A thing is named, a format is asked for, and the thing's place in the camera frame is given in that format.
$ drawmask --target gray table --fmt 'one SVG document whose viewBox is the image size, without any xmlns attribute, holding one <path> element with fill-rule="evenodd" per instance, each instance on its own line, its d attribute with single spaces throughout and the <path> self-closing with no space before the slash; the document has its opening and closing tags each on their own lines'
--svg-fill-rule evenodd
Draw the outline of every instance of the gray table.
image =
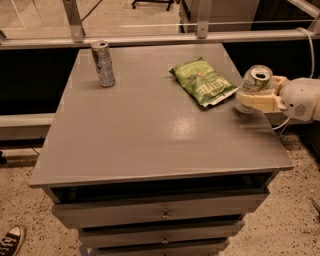
<svg viewBox="0 0 320 256">
<path fill-rule="evenodd" d="M 204 57 L 240 85 L 221 44 L 113 48 L 111 56 L 116 85 L 106 89 L 90 50 L 80 51 L 30 186 L 43 188 L 56 216 L 99 255 L 222 250 L 275 174 L 293 168 L 286 150 L 262 113 L 238 113 L 232 97 L 201 108 L 169 74 Z"/>
</svg>

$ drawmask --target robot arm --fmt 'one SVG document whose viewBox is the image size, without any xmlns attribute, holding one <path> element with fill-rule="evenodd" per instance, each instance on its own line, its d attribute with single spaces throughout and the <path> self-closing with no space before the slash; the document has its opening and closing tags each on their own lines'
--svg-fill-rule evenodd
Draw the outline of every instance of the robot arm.
<svg viewBox="0 0 320 256">
<path fill-rule="evenodd" d="M 272 77 L 267 90 L 240 93 L 237 99 L 245 106 L 264 112 L 282 111 L 301 121 L 320 120 L 320 80 Z"/>
</svg>

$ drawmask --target soda can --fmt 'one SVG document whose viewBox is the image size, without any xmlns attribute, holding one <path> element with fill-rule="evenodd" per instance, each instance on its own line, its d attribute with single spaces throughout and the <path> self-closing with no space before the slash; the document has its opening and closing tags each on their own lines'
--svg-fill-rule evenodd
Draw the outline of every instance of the soda can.
<svg viewBox="0 0 320 256">
<path fill-rule="evenodd" d="M 254 95 L 255 92 L 266 90 L 272 79 L 272 71 L 270 68 L 263 65 L 252 66 L 244 75 L 239 90 L 236 93 L 236 101 L 234 107 L 246 114 L 253 112 L 252 107 L 245 106 L 241 103 L 241 97 L 243 94 Z"/>
<path fill-rule="evenodd" d="M 265 90 L 270 85 L 272 71 L 263 65 L 252 66 L 244 75 L 241 90 L 244 92 L 256 92 Z"/>
<path fill-rule="evenodd" d="M 115 85 L 116 79 L 112 69 L 109 44 L 105 41 L 96 41 L 91 44 L 91 51 L 96 63 L 100 85 L 102 87 Z"/>
</svg>

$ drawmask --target shoe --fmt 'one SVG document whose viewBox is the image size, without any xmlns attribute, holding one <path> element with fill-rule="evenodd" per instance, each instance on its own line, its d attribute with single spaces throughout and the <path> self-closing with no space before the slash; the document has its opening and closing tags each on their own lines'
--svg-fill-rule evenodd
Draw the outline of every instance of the shoe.
<svg viewBox="0 0 320 256">
<path fill-rule="evenodd" d="M 0 256 L 16 256 L 24 242 L 25 230 L 14 226 L 0 241 Z"/>
</svg>

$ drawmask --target green chip bag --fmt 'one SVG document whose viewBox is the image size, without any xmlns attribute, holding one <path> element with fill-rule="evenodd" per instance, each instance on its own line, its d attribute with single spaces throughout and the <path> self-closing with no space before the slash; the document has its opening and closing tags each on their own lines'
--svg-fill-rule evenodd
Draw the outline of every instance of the green chip bag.
<svg viewBox="0 0 320 256">
<path fill-rule="evenodd" d="M 176 65 L 169 72 L 204 107 L 216 105 L 238 90 L 202 58 Z"/>
</svg>

